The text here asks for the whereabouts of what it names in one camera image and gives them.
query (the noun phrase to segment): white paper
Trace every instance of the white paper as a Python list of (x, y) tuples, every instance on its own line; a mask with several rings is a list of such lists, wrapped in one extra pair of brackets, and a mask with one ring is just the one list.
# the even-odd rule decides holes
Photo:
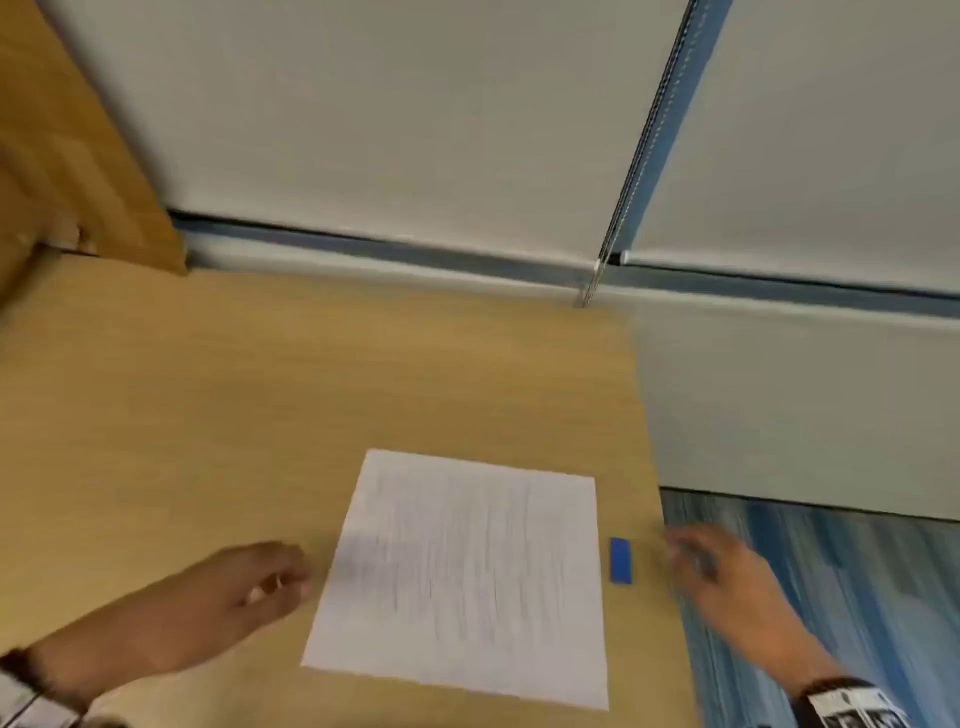
[(593, 478), (370, 450), (303, 664), (608, 710)]

